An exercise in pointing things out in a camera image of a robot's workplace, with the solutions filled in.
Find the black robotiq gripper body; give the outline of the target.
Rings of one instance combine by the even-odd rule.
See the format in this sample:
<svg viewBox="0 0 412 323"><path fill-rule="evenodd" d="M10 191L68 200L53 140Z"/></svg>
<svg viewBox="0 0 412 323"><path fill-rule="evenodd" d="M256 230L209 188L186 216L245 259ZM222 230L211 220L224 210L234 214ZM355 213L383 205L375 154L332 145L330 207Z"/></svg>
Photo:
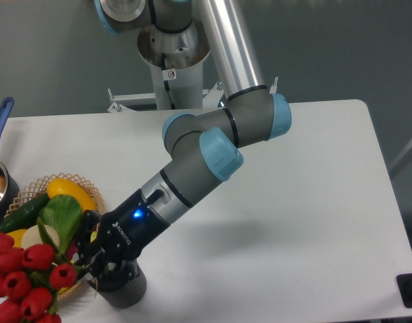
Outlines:
<svg viewBox="0 0 412 323"><path fill-rule="evenodd" d="M110 262L135 260L145 246L169 227L151 208L152 203L163 196L163 190L156 189L144 199L142 190L138 189L102 216L94 241L100 249L91 261L92 269L102 269Z"/></svg>

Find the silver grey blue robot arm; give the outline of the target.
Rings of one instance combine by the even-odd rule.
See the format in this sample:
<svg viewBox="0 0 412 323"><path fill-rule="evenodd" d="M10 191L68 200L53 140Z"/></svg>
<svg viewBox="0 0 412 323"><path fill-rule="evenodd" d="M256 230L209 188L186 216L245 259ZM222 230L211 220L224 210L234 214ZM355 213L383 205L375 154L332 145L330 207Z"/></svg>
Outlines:
<svg viewBox="0 0 412 323"><path fill-rule="evenodd" d="M284 96L263 81L238 1L96 1L113 33L139 30L171 161L113 211L87 210L77 238L81 276L105 296L143 290L143 248L243 164L242 147L286 134Z"/></svg>

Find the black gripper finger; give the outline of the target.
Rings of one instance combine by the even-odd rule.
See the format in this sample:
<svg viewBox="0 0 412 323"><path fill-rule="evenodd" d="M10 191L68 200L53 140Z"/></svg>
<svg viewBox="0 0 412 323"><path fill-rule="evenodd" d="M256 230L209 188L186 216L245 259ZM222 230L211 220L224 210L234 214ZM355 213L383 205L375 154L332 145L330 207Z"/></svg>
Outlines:
<svg viewBox="0 0 412 323"><path fill-rule="evenodd" d="M92 233L97 231L102 214L97 211L86 210L83 214L75 242L77 253L73 259L77 266L103 266L104 252L98 238L91 241Z"/></svg>
<svg viewBox="0 0 412 323"><path fill-rule="evenodd" d="M79 280L100 291L115 291L138 276L137 259L121 252L79 252Z"/></svg>

